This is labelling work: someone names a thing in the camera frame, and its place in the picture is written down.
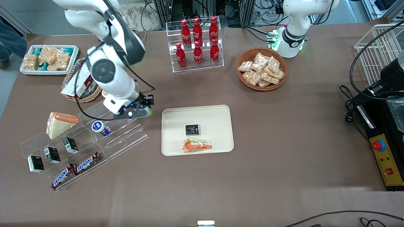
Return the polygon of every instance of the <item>red switch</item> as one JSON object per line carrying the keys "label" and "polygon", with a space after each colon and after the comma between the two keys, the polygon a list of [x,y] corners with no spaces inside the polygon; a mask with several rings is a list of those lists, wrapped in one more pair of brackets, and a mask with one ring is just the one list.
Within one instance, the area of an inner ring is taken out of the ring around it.
{"label": "red switch", "polygon": [[393,174],[393,170],[392,169],[386,169],[386,174],[387,175]]}

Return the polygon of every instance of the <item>coca-cola bottle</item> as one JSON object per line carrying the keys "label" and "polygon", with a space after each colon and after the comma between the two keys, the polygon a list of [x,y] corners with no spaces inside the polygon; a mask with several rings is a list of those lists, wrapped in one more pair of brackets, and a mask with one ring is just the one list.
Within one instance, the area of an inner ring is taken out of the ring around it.
{"label": "coca-cola bottle", "polygon": [[203,57],[202,57],[202,50],[201,50],[199,41],[195,42],[194,60],[195,60],[196,67],[202,67]]}
{"label": "coca-cola bottle", "polygon": [[187,20],[182,19],[181,25],[182,25],[181,38],[182,38],[182,43],[184,44],[184,48],[191,48],[191,33],[190,33],[188,25],[187,25]]}
{"label": "coca-cola bottle", "polygon": [[194,42],[198,41],[202,44],[202,28],[197,17],[194,18],[194,29],[192,32],[194,33]]}
{"label": "coca-cola bottle", "polygon": [[210,42],[212,42],[213,39],[217,39],[217,32],[219,31],[219,28],[217,27],[217,17],[212,16],[210,19],[210,27],[209,27],[209,39]]}
{"label": "coca-cola bottle", "polygon": [[210,63],[212,65],[219,64],[219,47],[217,46],[217,39],[212,40],[212,47],[210,48]]}
{"label": "coca-cola bottle", "polygon": [[177,61],[180,69],[185,69],[187,67],[187,60],[185,59],[185,52],[181,48],[181,43],[177,43],[177,51],[175,52],[175,55],[177,56]]}

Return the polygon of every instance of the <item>black machine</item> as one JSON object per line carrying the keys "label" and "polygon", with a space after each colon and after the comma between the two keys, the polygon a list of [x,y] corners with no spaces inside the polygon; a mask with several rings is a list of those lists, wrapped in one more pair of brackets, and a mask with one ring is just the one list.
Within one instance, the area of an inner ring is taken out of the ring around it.
{"label": "black machine", "polygon": [[384,67],[380,80],[351,104],[372,146],[387,191],[404,191],[404,53]]}

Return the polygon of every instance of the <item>wire rack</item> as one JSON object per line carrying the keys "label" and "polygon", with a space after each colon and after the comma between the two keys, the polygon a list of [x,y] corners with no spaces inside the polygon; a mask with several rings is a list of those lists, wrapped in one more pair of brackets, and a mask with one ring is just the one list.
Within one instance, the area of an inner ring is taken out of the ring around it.
{"label": "wire rack", "polygon": [[[394,24],[381,24],[373,26],[354,46],[358,53],[373,38],[389,29]],[[380,79],[380,71],[398,57],[401,47],[397,36],[404,31],[404,25],[387,32],[372,43],[359,57],[365,71],[369,85]]]}

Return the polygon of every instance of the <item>clear acrylic display stand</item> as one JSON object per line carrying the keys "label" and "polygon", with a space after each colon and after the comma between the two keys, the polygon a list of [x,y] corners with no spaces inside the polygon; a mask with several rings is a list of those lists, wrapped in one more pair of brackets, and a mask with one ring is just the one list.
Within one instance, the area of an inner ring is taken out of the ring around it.
{"label": "clear acrylic display stand", "polygon": [[185,69],[180,69],[177,61],[177,57],[175,55],[177,51],[177,47],[175,46],[178,42],[182,44],[182,38],[181,38],[181,21],[174,21],[174,22],[167,22],[166,23],[166,32],[167,32],[167,39],[168,39],[168,50],[170,51],[170,58],[171,58],[171,65],[173,68],[173,72],[180,72],[180,71],[188,71],[188,70],[194,70],[194,69],[205,69],[205,68],[211,68],[211,67],[219,67],[219,66],[224,66],[224,58],[223,58],[223,41],[222,41],[222,31],[220,27],[220,21],[219,18],[217,18],[217,27],[219,28],[218,30],[218,47],[219,47],[219,63],[218,65],[211,65],[210,63],[210,47],[211,43],[209,40],[209,26],[210,26],[210,18],[207,17],[202,17],[200,19],[200,25],[202,28],[202,55],[203,55],[203,65],[196,67],[195,66],[195,61],[194,61],[194,35],[192,32],[192,28],[194,27],[194,20],[189,19],[188,21],[188,27],[191,32],[191,42],[192,42],[192,47],[191,48],[184,48],[184,45],[182,45],[182,48],[184,49],[185,52],[185,58],[187,60],[187,67]]}
{"label": "clear acrylic display stand", "polygon": [[[90,107],[85,110],[85,112],[90,116],[97,116],[97,118],[113,118],[113,114],[105,108],[102,102]],[[95,121],[94,119],[88,118],[82,113],[78,116],[80,121],[78,124],[53,140],[43,132],[21,144],[23,157],[26,160],[28,156],[31,155],[40,156],[42,158],[45,170],[39,173],[39,175],[47,176],[49,178],[49,184],[59,176],[68,164],[73,163],[78,166],[91,155],[98,152],[100,158],[95,161],[95,163],[91,164],[79,175],[75,175],[72,171],[63,183],[56,188],[56,191],[63,189],[70,183],[89,174],[148,138],[143,126],[138,120],[132,120],[130,122],[126,120],[107,121],[105,125],[111,129],[111,133],[107,136],[103,136],[91,130],[91,125]],[[76,141],[79,149],[78,153],[72,154],[66,151],[63,143],[65,137],[70,137]],[[44,152],[46,147],[54,147],[58,150],[61,160],[59,163],[53,164],[46,161]]]}

